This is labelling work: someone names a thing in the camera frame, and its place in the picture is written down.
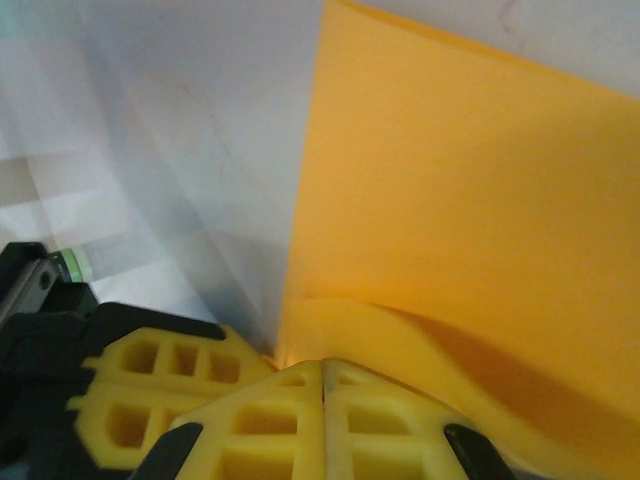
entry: green ring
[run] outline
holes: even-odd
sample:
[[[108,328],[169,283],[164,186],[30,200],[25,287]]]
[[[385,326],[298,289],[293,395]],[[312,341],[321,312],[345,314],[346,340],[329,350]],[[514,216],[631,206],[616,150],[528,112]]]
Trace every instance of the green ring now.
[[[76,260],[76,256],[73,254],[73,250],[70,248],[63,248],[60,250],[60,255],[62,255],[62,259],[64,260],[65,265],[67,266],[67,270],[69,271],[69,277],[73,283],[81,283],[82,282],[82,271],[78,266],[78,262]]]
[[[91,264],[89,263],[89,259],[87,258],[84,248],[75,247],[71,251],[73,252],[73,256],[78,264],[78,270],[80,271],[82,281],[85,283],[93,282],[93,270],[91,269]]]

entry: white backdrop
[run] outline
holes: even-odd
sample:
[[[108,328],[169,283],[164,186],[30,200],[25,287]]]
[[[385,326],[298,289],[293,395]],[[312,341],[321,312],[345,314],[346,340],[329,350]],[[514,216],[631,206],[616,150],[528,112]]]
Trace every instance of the white backdrop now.
[[[640,96],[640,2],[369,0]],[[0,244],[272,343],[320,0],[0,2]]]

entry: square hole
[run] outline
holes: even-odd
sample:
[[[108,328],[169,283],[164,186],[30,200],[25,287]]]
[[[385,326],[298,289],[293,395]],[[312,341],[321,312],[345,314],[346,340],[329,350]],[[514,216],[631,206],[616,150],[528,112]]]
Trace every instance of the square hole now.
[[[207,378],[220,383],[238,383],[240,360],[233,355],[210,352]]]
[[[411,451],[368,451],[356,448],[353,480],[425,480],[420,455]]]
[[[113,443],[125,448],[140,448],[149,423],[150,410],[133,405],[115,404],[107,416],[107,433]]]
[[[127,345],[122,353],[122,369],[127,372],[153,373],[158,356],[158,344],[141,340]]]
[[[197,358],[198,347],[181,344],[174,345],[169,359],[169,373],[193,377],[196,371]]]
[[[407,424],[393,411],[389,403],[349,405],[347,416],[351,433],[383,435],[410,433]]]
[[[305,381],[302,375],[294,375],[285,378],[278,385],[281,387],[304,387]]]
[[[292,435],[298,433],[298,418],[293,407],[256,403],[243,408],[233,433],[242,435]]]
[[[293,452],[266,449],[225,449],[213,480],[291,480]]]

